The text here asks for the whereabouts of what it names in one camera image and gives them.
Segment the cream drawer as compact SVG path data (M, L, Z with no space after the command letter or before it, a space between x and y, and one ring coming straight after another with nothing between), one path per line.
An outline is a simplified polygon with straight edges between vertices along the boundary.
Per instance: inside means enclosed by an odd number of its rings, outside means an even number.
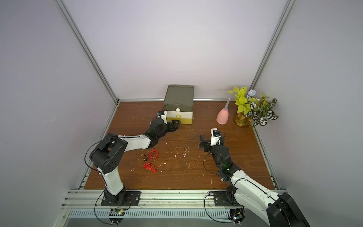
M193 119L193 112L166 111L167 117L176 119Z

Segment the olive green top drawer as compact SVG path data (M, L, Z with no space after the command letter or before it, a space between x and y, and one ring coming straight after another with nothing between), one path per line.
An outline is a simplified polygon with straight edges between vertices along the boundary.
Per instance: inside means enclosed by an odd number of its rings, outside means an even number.
M181 105L181 104L168 104L166 106L166 111L175 111L179 109L180 112L193 112L194 109L194 103L191 105Z

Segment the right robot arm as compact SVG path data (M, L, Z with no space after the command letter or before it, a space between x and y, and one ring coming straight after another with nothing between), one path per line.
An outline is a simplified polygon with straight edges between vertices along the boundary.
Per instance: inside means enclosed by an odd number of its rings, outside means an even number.
M230 184L226 190L232 206L242 205L270 227L308 227L310 224L288 193L278 194L250 178L233 161L224 137L212 129L211 139L199 136L199 148L209 152L218 168L221 180Z

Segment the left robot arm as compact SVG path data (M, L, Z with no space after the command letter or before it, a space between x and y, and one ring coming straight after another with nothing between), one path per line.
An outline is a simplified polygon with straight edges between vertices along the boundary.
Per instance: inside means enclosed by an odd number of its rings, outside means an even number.
M111 200L115 204L121 204L126 200L126 188L118 172L118 165L124 153L153 148L160 138L169 132L178 130L180 123L179 120L166 122L162 118L156 118L144 134L125 137L109 133L98 143L90 153L89 159L103 177L105 199Z

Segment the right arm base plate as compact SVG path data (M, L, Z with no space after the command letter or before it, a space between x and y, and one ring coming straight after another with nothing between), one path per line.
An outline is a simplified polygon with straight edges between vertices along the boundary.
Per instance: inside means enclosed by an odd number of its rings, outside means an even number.
M235 199L231 198L231 195L227 191L212 191L214 205L216 207L239 207L239 204Z

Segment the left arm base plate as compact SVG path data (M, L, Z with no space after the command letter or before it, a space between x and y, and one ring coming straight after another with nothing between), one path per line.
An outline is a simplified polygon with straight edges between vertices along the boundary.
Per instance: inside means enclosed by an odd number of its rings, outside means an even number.
M138 206L140 198L141 191L120 191L117 195L112 195L106 190L101 206Z

